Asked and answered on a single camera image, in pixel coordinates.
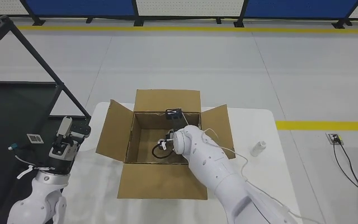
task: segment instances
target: cardboard box flap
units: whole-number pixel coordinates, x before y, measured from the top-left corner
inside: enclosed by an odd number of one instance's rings
[[[202,130],[211,128],[218,135],[219,139],[212,131],[207,131],[206,134],[212,138],[219,146],[234,150],[233,137],[231,134],[231,127],[229,122],[227,105],[218,106],[211,110],[201,113],[201,127]],[[235,158],[235,154],[224,150],[229,158]]]
[[[188,166],[124,164],[118,198],[207,200],[208,194]]]
[[[201,112],[200,92],[196,90],[137,90],[134,111],[163,112],[181,108],[183,112]]]
[[[132,119],[131,110],[111,100],[96,152],[125,161]]]

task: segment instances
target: blue wall panel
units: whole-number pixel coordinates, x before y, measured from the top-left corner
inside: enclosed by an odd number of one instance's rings
[[[131,16],[131,0],[27,0],[36,15]]]
[[[245,17],[343,18],[357,0],[249,0]]]

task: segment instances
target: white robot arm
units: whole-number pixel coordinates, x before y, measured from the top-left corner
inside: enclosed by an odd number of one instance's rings
[[[223,205],[228,224],[240,222],[240,214],[253,204],[258,216],[271,224],[296,224],[288,211],[272,200],[268,200],[232,167],[223,150],[202,130],[193,125],[174,132],[174,151],[189,162],[189,169],[195,177]]]
[[[89,126],[72,125],[72,118],[63,118],[49,152],[49,167],[29,165],[17,177],[20,179],[32,170],[38,170],[32,180],[31,195],[12,206],[8,224],[43,224],[51,218],[54,224],[64,223],[67,204],[60,190],[68,185],[72,163],[90,132]]]

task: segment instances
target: white table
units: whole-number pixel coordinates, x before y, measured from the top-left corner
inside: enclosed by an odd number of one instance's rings
[[[134,104],[123,104],[133,110]],[[95,153],[109,102],[99,103],[93,113],[92,132],[80,147],[71,171],[65,223],[225,223],[224,209],[212,192],[208,200],[117,199],[123,163]],[[272,112],[228,108],[235,150],[247,157],[244,174],[263,190],[299,213],[294,189]],[[264,140],[267,147],[258,157],[249,149]],[[244,160],[232,160],[239,172]]]

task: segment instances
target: yellow floor line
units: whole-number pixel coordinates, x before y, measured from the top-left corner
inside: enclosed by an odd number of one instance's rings
[[[277,130],[358,130],[358,122],[276,121]]]
[[[297,32],[358,34],[358,29],[294,29],[294,28],[258,28],[258,27],[183,27],[183,26],[18,26],[20,30],[42,31],[200,31],[200,32]]]

